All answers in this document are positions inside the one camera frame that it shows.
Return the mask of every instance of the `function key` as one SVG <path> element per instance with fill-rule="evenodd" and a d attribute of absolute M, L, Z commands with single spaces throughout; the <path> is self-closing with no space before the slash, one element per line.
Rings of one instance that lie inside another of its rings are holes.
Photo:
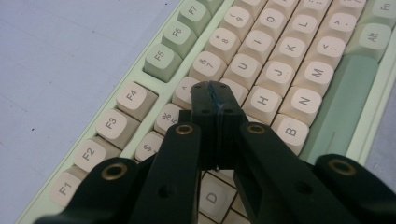
<path fill-rule="evenodd" d="M 86 172 L 107 159 L 118 157 L 121 151 L 101 137 L 85 140 L 74 155 L 74 163 Z"/>
<path fill-rule="evenodd" d="M 66 207 L 81 181 L 88 175 L 77 166 L 63 171 L 52 183 L 49 196 L 60 206 Z"/>
<path fill-rule="evenodd" d="M 117 95 L 117 107 L 128 115 L 142 121 L 158 96 L 134 83 L 126 83 Z"/>
<path fill-rule="evenodd" d="M 189 26 L 199 36 L 211 18 L 204 5 L 197 1 L 189 1 L 181 8 L 177 20 Z"/>
<path fill-rule="evenodd" d="M 396 1 L 373 0 L 368 1 L 361 14 L 359 24 L 380 23 L 393 28 L 396 22 Z"/>
<path fill-rule="evenodd" d="M 184 59 L 196 39 L 197 36 L 187 25 L 180 21 L 172 21 L 163 32 L 162 43 Z"/>
<path fill-rule="evenodd" d="M 124 149 L 139 124 L 139 121 L 117 109 L 108 109 L 97 120 L 96 131 L 116 147 Z"/>
<path fill-rule="evenodd" d="M 218 11 L 219 7 L 223 3 L 223 1 L 220 0 L 197 0 L 198 2 L 202 3 L 207 10 L 210 12 L 210 15 L 215 15 L 215 13 Z"/>
<path fill-rule="evenodd" d="M 146 55 L 144 71 L 163 82 L 168 82 L 181 62 L 178 54 L 164 44 L 157 44 L 152 46 Z"/>

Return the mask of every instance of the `mint green keycap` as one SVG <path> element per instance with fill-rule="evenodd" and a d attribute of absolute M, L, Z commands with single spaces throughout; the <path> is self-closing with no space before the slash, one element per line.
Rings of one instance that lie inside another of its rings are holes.
<path fill-rule="evenodd" d="M 315 163 L 324 154 L 346 155 L 377 69 L 378 63 L 372 58 L 343 57 L 311 126 L 301 159 Z"/>
<path fill-rule="evenodd" d="M 163 44 L 151 47 L 146 55 L 144 71 L 168 82 L 181 64 L 181 58 Z"/>
<path fill-rule="evenodd" d="M 178 14 L 177 20 L 189 26 L 197 36 L 206 28 L 212 19 L 204 5 L 197 1 L 186 3 Z"/>
<path fill-rule="evenodd" d="M 196 39 L 197 36 L 187 25 L 180 21 L 172 21 L 163 32 L 161 42 L 184 59 L 195 44 Z"/>

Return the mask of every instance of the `space bar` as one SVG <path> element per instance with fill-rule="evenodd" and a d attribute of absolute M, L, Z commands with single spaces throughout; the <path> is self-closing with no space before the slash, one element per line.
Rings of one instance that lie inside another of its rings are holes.
<path fill-rule="evenodd" d="M 369 57 L 343 57 L 311 126 L 300 159 L 314 164 L 317 157 L 324 154 L 347 154 L 377 69 L 378 63 Z"/>

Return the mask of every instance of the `keyboard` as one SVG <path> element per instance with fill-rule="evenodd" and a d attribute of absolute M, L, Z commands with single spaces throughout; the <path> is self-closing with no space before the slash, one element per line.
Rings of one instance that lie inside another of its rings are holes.
<path fill-rule="evenodd" d="M 100 161 L 156 153 L 190 88 L 231 87 L 302 160 L 364 163 L 396 78 L 394 0 L 180 1 L 19 223 L 56 214 Z M 202 175 L 199 223 L 248 223 L 233 171 Z"/>

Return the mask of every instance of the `white desk surface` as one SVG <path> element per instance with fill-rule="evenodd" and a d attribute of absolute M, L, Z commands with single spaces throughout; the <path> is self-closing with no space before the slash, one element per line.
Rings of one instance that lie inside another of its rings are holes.
<path fill-rule="evenodd" d="M 0 223 L 16 220 L 177 2 L 0 0 Z M 367 166 L 396 189 L 385 152 L 396 90 L 390 99 Z"/>

